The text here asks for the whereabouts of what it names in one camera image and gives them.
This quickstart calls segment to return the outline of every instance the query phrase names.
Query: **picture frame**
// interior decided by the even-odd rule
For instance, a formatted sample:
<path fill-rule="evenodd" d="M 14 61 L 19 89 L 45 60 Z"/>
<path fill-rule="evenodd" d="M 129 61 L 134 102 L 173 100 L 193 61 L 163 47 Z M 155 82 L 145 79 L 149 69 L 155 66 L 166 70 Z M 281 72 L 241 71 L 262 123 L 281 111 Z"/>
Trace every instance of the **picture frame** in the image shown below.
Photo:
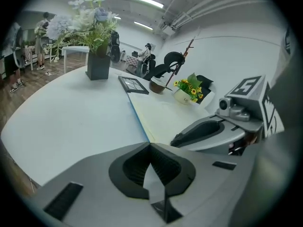
<path fill-rule="evenodd" d="M 118 76 L 118 79 L 127 93 L 149 94 L 150 92 L 136 79 Z"/>

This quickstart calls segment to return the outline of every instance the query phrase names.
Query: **white flower pot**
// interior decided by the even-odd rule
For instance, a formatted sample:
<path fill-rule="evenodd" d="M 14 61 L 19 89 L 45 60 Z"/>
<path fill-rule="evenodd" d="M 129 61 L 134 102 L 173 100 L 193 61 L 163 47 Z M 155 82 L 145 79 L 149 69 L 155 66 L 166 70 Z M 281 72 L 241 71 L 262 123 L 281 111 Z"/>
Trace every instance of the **white flower pot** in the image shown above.
<path fill-rule="evenodd" d="M 189 104 L 191 96 L 188 95 L 186 92 L 182 91 L 181 89 L 178 89 L 177 92 L 174 94 L 174 98 L 184 105 Z"/>

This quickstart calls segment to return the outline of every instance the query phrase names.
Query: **green leaf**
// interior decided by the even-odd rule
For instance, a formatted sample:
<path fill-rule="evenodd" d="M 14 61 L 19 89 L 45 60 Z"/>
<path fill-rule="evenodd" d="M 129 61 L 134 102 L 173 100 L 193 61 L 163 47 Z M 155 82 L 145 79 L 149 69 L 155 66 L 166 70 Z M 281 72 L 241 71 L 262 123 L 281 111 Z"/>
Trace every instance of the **green leaf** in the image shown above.
<path fill-rule="evenodd" d="M 189 84 L 191 84 L 191 86 L 195 89 L 198 88 L 200 86 L 200 84 L 202 83 L 202 81 L 199 81 L 197 79 L 197 77 L 194 73 L 189 75 L 187 80 L 188 80 Z"/>

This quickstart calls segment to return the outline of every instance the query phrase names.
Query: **black shorts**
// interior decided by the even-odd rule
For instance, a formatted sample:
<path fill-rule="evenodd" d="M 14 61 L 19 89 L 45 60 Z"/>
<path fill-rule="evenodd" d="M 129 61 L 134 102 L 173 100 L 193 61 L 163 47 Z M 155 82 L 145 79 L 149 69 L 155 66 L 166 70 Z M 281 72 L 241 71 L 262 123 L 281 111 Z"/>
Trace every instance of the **black shorts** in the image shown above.
<path fill-rule="evenodd" d="M 19 69 L 15 64 L 14 54 L 10 54 L 9 56 L 4 57 L 4 68 L 7 77 L 13 75 L 15 71 Z"/>

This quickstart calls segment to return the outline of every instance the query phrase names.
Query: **bowl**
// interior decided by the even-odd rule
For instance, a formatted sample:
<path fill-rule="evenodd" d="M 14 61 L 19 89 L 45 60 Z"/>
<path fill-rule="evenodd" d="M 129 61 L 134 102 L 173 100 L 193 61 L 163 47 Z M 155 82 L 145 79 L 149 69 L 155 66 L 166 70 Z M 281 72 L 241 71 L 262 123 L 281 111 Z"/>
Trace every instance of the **bowl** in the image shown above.
<path fill-rule="evenodd" d="M 150 90 L 154 93 L 161 93 L 165 89 L 165 84 L 159 79 L 152 77 L 150 80 Z"/>

